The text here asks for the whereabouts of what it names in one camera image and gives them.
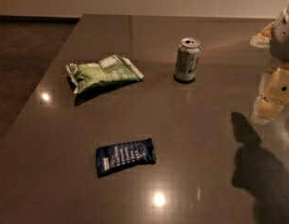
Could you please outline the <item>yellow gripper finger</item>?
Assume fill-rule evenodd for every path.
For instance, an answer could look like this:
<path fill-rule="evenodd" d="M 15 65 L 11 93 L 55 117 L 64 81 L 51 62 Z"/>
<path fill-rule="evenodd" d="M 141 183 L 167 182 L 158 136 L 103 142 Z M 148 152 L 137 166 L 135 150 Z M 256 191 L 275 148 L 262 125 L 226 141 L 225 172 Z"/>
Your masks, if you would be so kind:
<path fill-rule="evenodd" d="M 261 77 L 251 120 L 258 125 L 267 125 L 288 103 L 289 66 L 270 68 Z"/>
<path fill-rule="evenodd" d="M 257 48 L 268 48 L 270 45 L 271 31 L 274 21 L 267 25 L 261 32 L 254 35 L 250 40 L 250 45 Z"/>

